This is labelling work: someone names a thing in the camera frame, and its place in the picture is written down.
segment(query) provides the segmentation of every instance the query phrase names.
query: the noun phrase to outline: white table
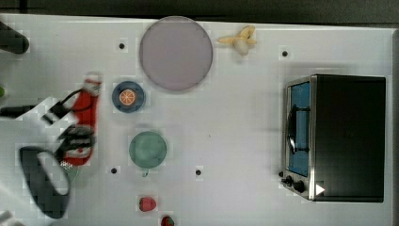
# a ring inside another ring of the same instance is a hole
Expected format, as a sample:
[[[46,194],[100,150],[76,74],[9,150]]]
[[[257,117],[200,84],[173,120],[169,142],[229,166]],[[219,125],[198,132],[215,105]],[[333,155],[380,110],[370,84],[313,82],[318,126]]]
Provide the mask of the white table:
[[[258,44],[241,57],[216,40],[246,24],[199,22],[214,44],[213,67],[197,88],[172,94],[153,85],[138,61],[140,39],[154,20],[2,14],[0,21],[31,43],[22,56],[0,53],[0,84],[9,93],[2,105],[63,98],[86,73],[104,75],[98,148],[56,225],[157,225],[164,214],[182,226],[391,225],[391,29],[255,24]],[[289,56],[281,56],[284,50]],[[313,73],[387,77],[383,203],[307,202],[280,185],[282,89]],[[146,90],[142,111],[123,114],[112,105],[112,89],[124,80]],[[128,145],[149,129],[165,136],[168,156],[143,178]],[[196,167],[203,169],[199,178]],[[143,195],[157,199],[156,211],[137,209]]]

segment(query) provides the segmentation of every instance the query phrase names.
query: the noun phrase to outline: round plate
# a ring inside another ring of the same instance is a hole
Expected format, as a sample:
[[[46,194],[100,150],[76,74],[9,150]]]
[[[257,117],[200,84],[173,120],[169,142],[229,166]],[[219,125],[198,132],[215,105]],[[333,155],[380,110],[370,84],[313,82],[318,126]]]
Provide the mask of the round plate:
[[[136,82],[122,82],[112,92],[112,102],[121,112],[135,112],[144,105],[145,101],[146,95],[144,90]]]
[[[153,24],[140,44],[140,61],[146,75],[158,86],[185,90],[209,72],[213,59],[211,40],[191,19],[172,16]]]

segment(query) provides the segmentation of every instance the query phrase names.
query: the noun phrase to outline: green bowl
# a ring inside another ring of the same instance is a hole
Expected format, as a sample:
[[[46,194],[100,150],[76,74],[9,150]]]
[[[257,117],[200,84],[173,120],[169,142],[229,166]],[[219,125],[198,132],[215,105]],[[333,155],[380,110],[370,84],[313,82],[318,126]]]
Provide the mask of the green bowl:
[[[164,161],[167,156],[167,143],[155,132],[143,132],[133,138],[129,147],[129,155],[136,165],[149,170]]]

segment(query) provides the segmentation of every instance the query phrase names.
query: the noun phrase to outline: black toaster oven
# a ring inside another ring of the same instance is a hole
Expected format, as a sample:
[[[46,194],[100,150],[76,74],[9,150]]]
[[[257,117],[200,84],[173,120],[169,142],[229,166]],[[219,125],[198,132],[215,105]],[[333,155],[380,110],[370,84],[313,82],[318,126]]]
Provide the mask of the black toaster oven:
[[[286,86],[284,186],[316,202],[383,202],[384,77],[315,74]]]

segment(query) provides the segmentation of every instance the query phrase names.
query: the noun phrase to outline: oven handle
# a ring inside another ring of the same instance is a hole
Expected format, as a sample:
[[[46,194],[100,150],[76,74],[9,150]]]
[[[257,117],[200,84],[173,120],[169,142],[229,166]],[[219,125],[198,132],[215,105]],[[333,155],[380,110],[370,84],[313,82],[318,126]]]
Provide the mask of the oven handle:
[[[299,150],[295,147],[296,143],[296,112],[297,111],[311,111],[310,107],[297,107],[293,105],[290,110],[290,114],[288,115],[287,120],[287,144],[290,147],[290,151],[292,154],[295,154],[297,151],[307,151],[307,150]]]

